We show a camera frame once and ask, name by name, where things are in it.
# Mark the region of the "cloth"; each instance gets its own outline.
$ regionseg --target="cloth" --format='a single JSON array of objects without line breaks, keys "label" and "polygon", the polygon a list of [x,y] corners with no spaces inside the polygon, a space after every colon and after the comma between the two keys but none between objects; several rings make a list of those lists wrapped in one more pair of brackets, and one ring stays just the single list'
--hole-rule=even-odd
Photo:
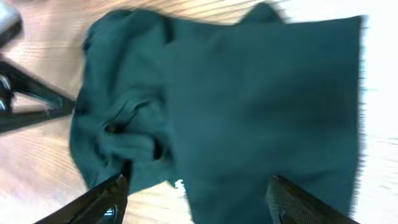
[{"label": "cloth", "polygon": [[92,25],[71,152],[92,188],[134,160],[130,193],[183,179],[195,223],[271,223],[283,175],[348,214],[358,163],[360,17],[233,26],[146,10]]}]

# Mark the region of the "dark green fabric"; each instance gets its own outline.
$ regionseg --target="dark green fabric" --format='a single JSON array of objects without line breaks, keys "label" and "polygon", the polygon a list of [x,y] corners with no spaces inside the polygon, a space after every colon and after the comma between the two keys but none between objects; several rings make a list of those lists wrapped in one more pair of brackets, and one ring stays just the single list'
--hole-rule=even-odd
[{"label": "dark green fabric", "polygon": [[125,159],[131,193],[183,179],[195,223],[271,223],[271,174],[347,214],[360,25],[283,24],[266,4],[233,26],[111,12],[85,43],[73,159],[89,187]]}]

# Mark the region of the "folded cloth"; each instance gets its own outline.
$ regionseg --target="folded cloth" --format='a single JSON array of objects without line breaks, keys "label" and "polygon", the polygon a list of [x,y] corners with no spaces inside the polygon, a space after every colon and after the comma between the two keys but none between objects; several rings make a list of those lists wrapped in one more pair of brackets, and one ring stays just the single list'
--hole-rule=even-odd
[{"label": "folded cloth", "polygon": [[183,179],[195,223],[271,223],[272,174],[347,215],[360,26],[283,24],[267,4],[233,26],[111,12],[85,43],[72,157],[89,187],[126,159],[130,193]]}]

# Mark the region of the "wooden surface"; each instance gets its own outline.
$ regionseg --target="wooden surface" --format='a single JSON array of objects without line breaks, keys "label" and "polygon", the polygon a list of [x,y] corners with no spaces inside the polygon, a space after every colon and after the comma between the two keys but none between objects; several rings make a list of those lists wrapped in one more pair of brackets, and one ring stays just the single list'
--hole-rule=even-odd
[{"label": "wooden surface", "polygon": [[[80,46],[87,27],[118,7],[151,7],[208,22],[233,23],[256,0],[9,0],[22,13],[25,35],[7,49],[13,61],[76,96],[81,83]],[[316,21],[369,14],[361,84],[363,158],[353,216],[361,223],[398,223],[398,107],[394,8],[379,1],[290,0],[277,7],[289,21]],[[17,105],[31,105],[20,98]],[[0,137],[0,224],[33,223],[56,211],[86,187],[68,151],[70,118]],[[183,195],[160,184],[129,197],[124,223],[191,223]]]}]

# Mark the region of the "black metal part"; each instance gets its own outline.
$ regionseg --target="black metal part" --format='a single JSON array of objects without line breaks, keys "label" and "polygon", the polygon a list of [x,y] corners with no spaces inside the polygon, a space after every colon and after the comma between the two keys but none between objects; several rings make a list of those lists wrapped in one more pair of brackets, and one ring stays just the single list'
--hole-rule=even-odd
[{"label": "black metal part", "polygon": [[[72,114],[75,102],[55,87],[48,86],[9,62],[0,60],[0,133]],[[15,92],[43,101],[51,108],[13,113]]]},{"label": "black metal part", "polygon": [[120,224],[127,206],[132,162],[81,197],[35,224]]},{"label": "black metal part", "polygon": [[281,176],[269,180],[266,199],[274,224],[359,224]]}]

